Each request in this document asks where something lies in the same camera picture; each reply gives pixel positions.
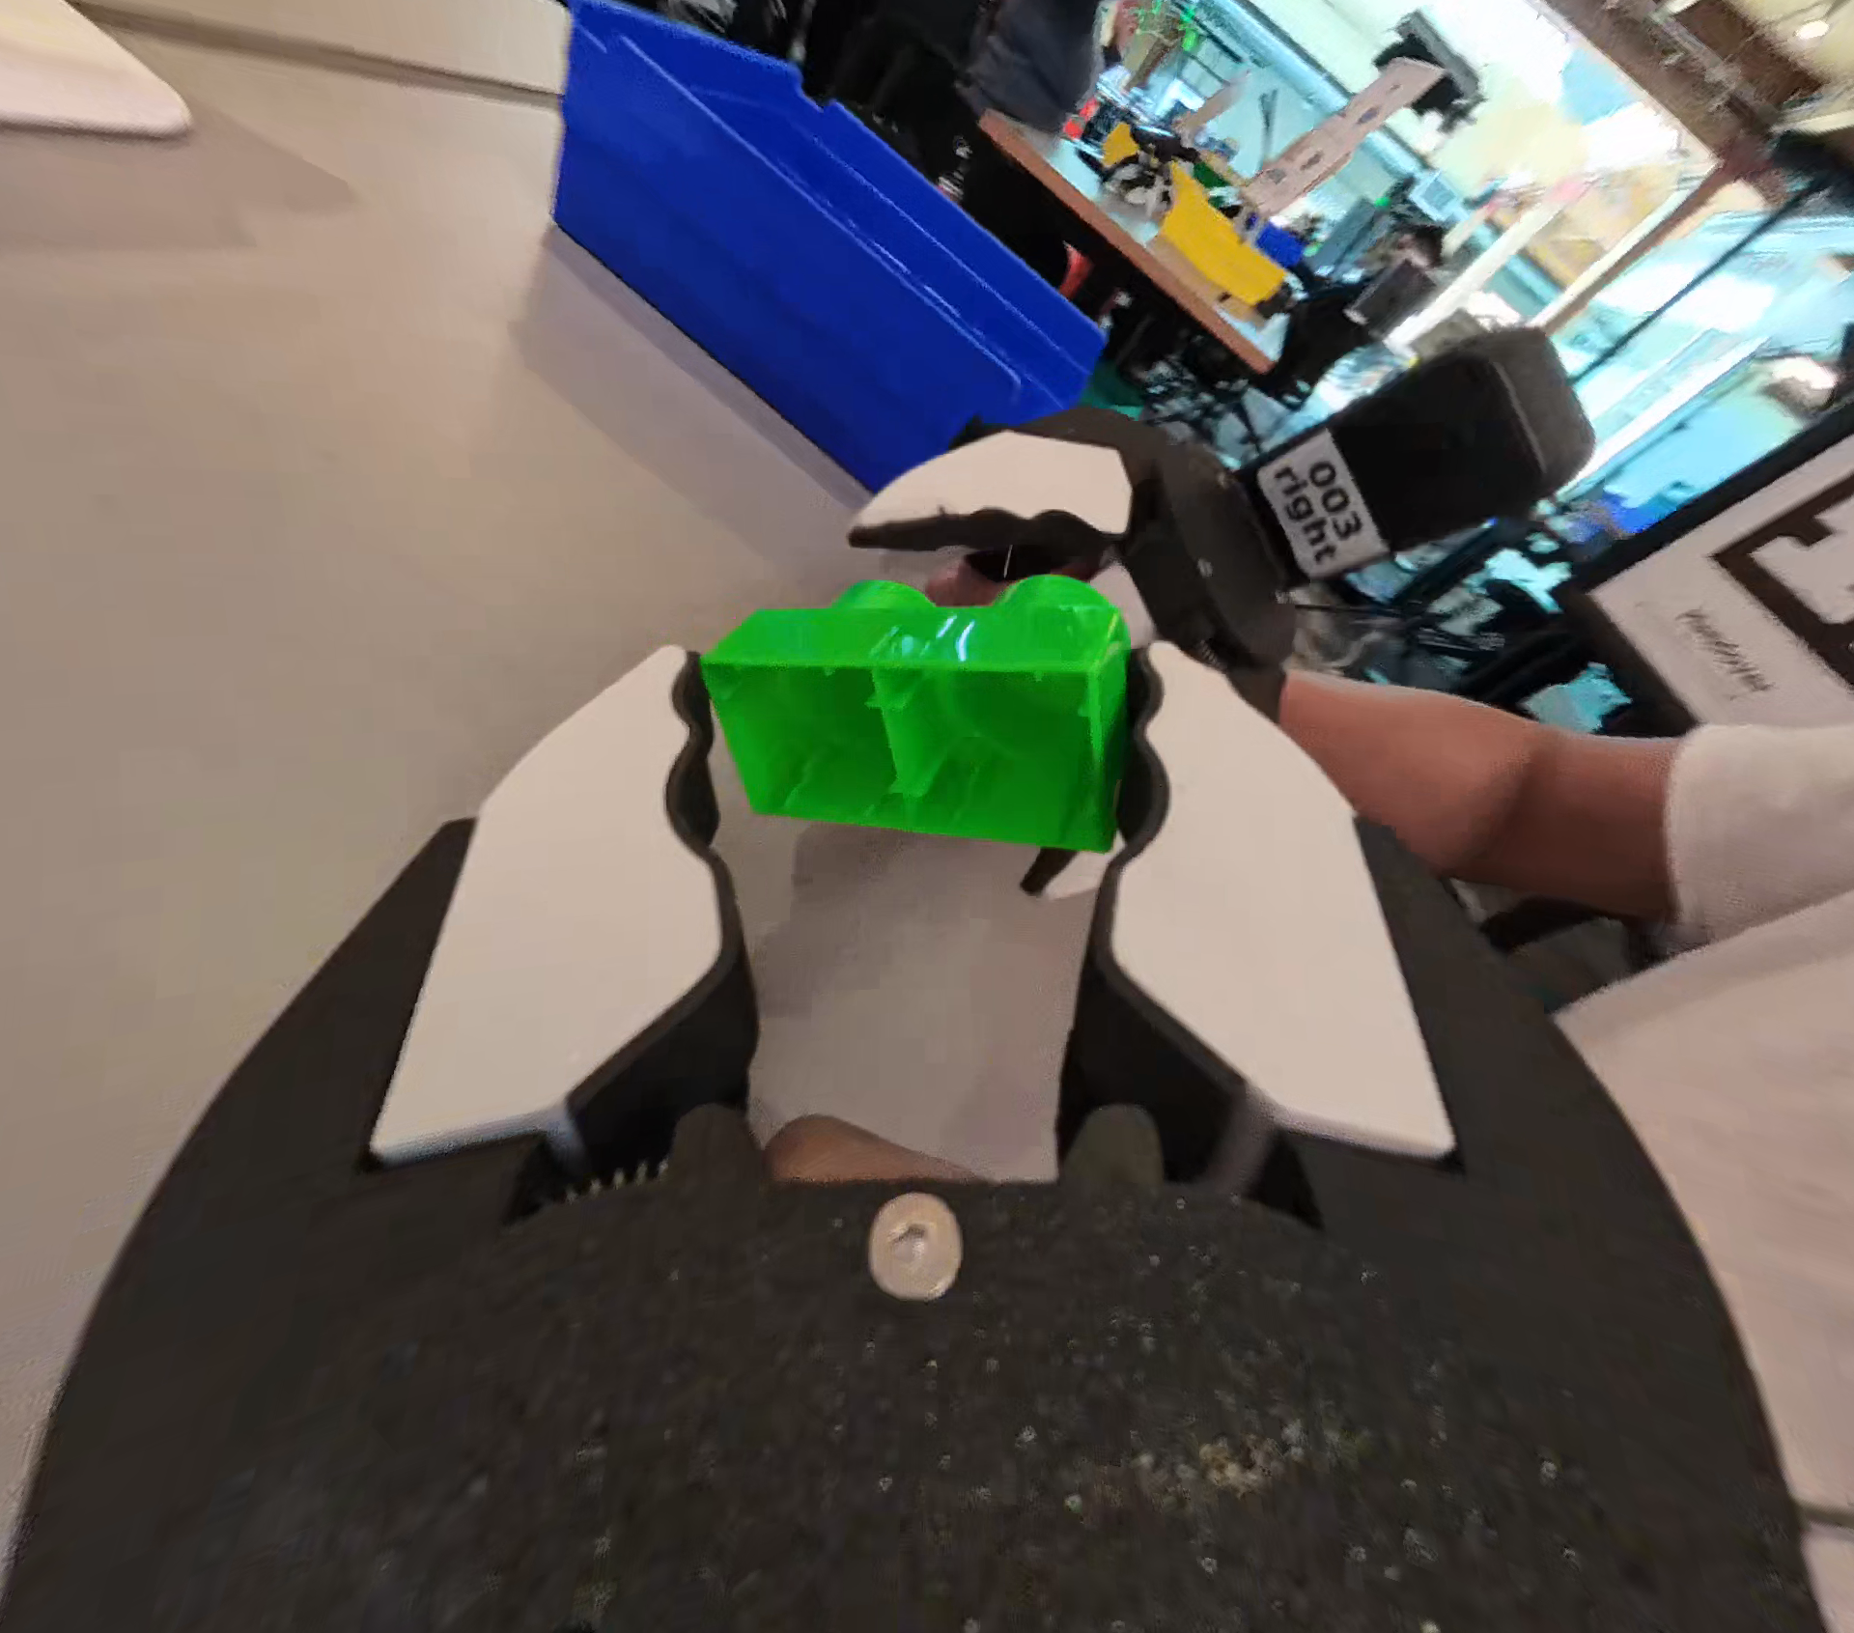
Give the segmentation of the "yellow bin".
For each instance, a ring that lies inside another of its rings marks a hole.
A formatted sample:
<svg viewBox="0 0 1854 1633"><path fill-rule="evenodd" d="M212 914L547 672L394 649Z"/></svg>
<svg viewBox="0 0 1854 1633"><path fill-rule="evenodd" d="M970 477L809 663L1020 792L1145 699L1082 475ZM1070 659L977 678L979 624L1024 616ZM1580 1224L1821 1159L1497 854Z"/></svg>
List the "yellow bin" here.
<svg viewBox="0 0 1854 1633"><path fill-rule="evenodd" d="M1244 240L1182 161L1168 170L1168 205L1157 244L1176 255L1221 302L1261 309L1286 282L1286 271Z"/></svg>

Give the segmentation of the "blue plastic bin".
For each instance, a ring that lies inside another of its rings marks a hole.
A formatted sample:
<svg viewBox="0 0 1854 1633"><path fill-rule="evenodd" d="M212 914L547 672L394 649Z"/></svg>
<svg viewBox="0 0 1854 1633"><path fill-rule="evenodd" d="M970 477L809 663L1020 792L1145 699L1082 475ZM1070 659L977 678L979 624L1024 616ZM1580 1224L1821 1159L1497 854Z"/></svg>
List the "blue plastic bin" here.
<svg viewBox="0 0 1854 1633"><path fill-rule="evenodd" d="M1101 327L796 68L568 12L556 226L846 475L1082 400Z"/></svg>

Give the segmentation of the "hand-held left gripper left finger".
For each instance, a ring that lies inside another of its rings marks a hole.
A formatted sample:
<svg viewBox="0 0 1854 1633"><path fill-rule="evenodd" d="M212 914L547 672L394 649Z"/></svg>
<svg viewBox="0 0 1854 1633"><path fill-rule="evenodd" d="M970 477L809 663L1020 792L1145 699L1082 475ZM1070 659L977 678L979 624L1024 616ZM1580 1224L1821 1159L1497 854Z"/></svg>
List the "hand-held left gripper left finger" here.
<svg viewBox="0 0 1854 1633"><path fill-rule="evenodd" d="M483 802L371 1136L380 1163L535 1137L661 1163L744 1112L757 998L715 852L699 661L661 649Z"/></svg>

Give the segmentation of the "green toy brick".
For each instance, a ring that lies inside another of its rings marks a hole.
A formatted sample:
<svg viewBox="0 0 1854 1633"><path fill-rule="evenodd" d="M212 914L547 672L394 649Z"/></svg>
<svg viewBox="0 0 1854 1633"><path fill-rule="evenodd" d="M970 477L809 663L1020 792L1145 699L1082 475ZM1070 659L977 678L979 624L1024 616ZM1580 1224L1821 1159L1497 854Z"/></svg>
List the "green toy brick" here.
<svg viewBox="0 0 1854 1633"><path fill-rule="evenodd" d="M985 607L892 580L761 610L701 657L755 813L1107 854L1132 639L1093 587L1043 576Z"/></svg>

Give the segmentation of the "framed black-white marker sign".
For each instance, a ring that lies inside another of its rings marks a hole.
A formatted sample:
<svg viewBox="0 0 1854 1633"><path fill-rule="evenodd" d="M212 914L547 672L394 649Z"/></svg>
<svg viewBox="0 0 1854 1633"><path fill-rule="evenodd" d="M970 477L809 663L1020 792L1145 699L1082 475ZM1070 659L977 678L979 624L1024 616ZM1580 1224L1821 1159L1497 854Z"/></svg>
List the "framed black-white marker sign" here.
<svg viewBox="0 0 1854 1633"><path fill-rule="evenodd" d="M1678 724L1852 719L1852 441L1765 456L1557 595L1568 624Z"/></svg>

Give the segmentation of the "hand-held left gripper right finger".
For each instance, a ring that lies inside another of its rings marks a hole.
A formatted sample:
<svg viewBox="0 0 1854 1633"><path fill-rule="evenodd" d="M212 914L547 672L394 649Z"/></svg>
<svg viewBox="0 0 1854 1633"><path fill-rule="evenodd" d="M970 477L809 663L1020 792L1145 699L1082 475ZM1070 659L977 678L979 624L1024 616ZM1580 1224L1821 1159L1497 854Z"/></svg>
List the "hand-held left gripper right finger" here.
<svg viewBox="0 0 1854 1633"><path fill-rule="evenodd" d="M1161 1163L1261 1163L1280 1136L1443 1163L1454 1130L1352 805L1224 674L1165 643L1132 670L1072 1139L1128 1107Z"/></svg>

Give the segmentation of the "person's right forearm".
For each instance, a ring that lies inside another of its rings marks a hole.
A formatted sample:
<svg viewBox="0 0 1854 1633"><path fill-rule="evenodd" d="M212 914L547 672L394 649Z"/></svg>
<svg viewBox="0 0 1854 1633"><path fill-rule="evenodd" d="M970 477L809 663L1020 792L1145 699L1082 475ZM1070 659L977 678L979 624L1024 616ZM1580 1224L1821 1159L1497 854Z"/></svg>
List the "person's right forearm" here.
<svg viewBox="0 0 1854 1633"><path fill-rule="evenodd" d="M1433 873L1638 921L1676 908L1680 742L1588 736L1464 699L1290 672L1280 730Z"/></svg>

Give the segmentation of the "wooden far table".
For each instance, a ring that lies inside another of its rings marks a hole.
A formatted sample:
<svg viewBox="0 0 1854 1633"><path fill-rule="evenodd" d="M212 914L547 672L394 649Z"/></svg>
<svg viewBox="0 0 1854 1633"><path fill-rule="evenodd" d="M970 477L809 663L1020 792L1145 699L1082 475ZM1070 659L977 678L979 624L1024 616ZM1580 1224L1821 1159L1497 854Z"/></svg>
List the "wooden far table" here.
<svg viewBox="0 0 1854 1633"><path fill-rule="evenodd" d="M1033 134L998 112L981 118L981 134L1058 211L1066 240L1091 265L1091 282L1170 307L1251 373L1273 369L1277 360L1263 342L1263 319L1163 242L1159 221L1103 192L1101 176L1078 145Z"/></svg>

